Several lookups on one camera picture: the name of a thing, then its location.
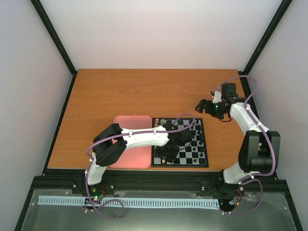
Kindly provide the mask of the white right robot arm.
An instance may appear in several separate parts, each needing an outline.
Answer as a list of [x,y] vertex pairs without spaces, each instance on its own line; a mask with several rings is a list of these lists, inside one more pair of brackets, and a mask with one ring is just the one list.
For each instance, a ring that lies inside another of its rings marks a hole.
[[225,184],[244,184],[255,176],[269,177],[277,168],[280,134],[269,130],[251,110],[247,100],[225,97],[219,102],[202,99],[195,110],[222,121],[227,115],[235,120],[244,134],[238,162],[222,171]]

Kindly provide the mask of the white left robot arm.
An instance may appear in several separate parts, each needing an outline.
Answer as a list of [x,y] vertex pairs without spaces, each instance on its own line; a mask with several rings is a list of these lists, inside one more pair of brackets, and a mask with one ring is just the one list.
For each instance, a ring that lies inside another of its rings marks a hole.
[[175,129],[172,124],[155,128],[127,129],[121,128],[118,123],[113,123],[101,132],[86,150],[90,165],[85,171],[83,188],[88,193],[96,193],[107,167],[117,162],[125,151],[147,146],[169,145],[173,150],[178,145],[182,131],[181,128]]

